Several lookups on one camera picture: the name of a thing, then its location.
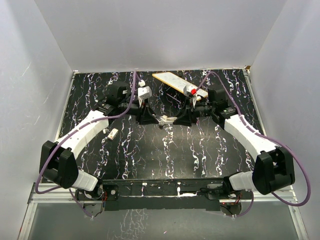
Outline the white stapler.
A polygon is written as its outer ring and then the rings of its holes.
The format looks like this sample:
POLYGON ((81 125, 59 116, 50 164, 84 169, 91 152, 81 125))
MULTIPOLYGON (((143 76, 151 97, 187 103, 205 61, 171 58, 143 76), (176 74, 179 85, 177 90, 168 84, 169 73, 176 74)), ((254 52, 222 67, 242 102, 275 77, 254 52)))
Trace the white stapler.
POLYGON ((173 124, 176 119, 177 119, 177 117, 168 117, 166 115, 162 115, 158 119, 158 125, 160 127, 164 127, 165 125, 173 124))

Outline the white staple box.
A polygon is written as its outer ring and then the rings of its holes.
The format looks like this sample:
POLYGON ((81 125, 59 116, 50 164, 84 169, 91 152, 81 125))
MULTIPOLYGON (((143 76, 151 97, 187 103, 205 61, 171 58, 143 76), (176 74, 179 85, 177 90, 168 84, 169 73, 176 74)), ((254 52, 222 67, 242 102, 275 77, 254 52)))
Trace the white staple box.
POLYGON ((119 132, 118 129, 113 128, 113 129, 110 131, 110 133, 108 134, 107 138, 108 138, 109 140, 113 140, 113 139, 117 136, 118 132, 119 132))

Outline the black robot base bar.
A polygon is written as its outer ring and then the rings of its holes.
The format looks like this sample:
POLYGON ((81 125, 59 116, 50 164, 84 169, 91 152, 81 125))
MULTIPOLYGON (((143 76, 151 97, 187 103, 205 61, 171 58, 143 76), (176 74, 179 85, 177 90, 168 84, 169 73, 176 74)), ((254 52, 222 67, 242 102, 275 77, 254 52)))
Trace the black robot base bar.
POLYGON ((77 190, 75 197, 104 211, 204 209, 219 211, 221 202, 250 200, 245 190, 225 190, 222 178, 107 179, 99 182, 94 196, 77 190))

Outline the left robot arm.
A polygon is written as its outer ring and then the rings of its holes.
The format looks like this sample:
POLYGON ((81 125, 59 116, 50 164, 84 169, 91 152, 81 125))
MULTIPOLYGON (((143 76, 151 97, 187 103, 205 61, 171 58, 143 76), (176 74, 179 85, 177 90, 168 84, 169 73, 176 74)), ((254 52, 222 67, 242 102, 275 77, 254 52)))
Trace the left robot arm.
POLYGON ((39 177, 54 182, 57 188, 85 190, 91 199, 99 199, 104 189, 99 179, 77 166, 76 160, 82 150, 112 121, 124 115, 136 116, 141 125, 158 123, 147 104, 152 96, 151 88, 143 81, 132 85, 130 88, 123 81, 111 84, 105 96, 77 126, 57 141, 45 142, 41 149, 39 177))

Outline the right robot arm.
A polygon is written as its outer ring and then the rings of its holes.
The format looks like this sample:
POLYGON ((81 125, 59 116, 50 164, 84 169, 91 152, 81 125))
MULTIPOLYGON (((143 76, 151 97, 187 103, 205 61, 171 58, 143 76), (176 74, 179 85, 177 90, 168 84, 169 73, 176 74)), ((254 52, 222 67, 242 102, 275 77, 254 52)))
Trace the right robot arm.
POLYGON ((182 109, 173 124, 190 126, 199 117, 211 116, 224 131, 232 135, 254 160, 252 171, 238 172, 223 179, 223 194, 233 199, 242 190, 267 195, 295 183, 294 158, 289 150, 253 128, 240 114, 223 86, 211 85, 207 91, 192 84, 175 87, 185 96, 182 109))

